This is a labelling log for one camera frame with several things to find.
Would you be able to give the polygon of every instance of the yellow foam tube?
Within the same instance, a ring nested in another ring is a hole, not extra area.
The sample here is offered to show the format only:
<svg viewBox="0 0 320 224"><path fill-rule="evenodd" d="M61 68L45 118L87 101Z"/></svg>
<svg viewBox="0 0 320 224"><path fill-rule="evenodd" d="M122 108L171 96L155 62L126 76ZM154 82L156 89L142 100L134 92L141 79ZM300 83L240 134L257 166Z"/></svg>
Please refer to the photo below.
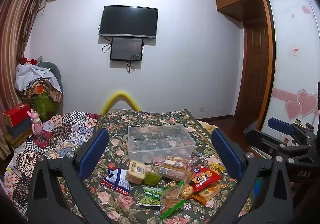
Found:
<svg viewBox="0 0 320 224"><path fill-rule="evenodd" d="M104 105L100 114L101 115L106 114L112 108L112 106L116 104L116 102L120 98L124 98L124 100L130 105L130 107L133 110L141 111L138 105L136 104L136 102L131 98L129 94L127 94L126 92L120 91L120 92L116 92L114 95L111 96L110 99L108 99L108 101L106 102L106 105Z"/></svg>

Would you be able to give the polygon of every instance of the television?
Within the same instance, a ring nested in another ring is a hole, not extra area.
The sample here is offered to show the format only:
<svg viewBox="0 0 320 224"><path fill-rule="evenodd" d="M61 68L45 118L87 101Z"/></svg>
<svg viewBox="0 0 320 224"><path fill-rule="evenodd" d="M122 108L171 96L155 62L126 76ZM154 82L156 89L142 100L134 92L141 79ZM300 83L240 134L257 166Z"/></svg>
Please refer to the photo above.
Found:
<svg viewBox="0 0 320 224"><path fill-rule="evenodd" d="M141 61L142 38L112 38L110 60Z"/></svg>
<svg viewBox="0 0 320 224"><path fill-rule="evenodd" d="M156 38L158 9L104 6L100 36Z"/></svg>

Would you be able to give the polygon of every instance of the striped curtain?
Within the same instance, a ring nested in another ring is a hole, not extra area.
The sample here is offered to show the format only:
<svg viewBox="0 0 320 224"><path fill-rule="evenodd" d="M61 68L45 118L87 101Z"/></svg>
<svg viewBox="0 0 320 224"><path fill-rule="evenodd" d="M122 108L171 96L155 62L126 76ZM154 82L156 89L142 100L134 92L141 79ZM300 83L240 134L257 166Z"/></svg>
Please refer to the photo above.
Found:
<svg viewBox="0 0 320 224"><path fill-rule="evenodd" d="M2 137L6 132L3 112L20 103L14 88L15 68L23 57L36 12L42 0L3 0L0 4L0 159L10 150Z"/></svg>

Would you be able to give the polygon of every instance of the clear plastic box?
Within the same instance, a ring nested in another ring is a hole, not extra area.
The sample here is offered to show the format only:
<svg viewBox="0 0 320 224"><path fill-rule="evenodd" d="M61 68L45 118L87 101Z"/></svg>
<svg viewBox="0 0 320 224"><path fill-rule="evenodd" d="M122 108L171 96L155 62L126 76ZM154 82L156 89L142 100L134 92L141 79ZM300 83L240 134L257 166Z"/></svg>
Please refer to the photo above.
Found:
<svg viewBox="0 0 320 224"><path fill-rule="evenodd" d="M128 157L143 163L167 156L190 157L196 142L184 125L128 127Z"/></svg>

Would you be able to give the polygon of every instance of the paper sign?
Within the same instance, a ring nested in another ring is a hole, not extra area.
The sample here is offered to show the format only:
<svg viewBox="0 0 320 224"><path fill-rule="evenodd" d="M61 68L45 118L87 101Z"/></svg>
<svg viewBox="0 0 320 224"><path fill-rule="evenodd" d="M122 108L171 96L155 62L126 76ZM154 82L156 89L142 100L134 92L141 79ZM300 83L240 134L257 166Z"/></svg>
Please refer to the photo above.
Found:
<svg viewBox="0 0 320 224"><path fill-rule="evenodd" d="M300 56L300 50L297 47L293 47L291 48L289 54L292 56Z"/></svg>

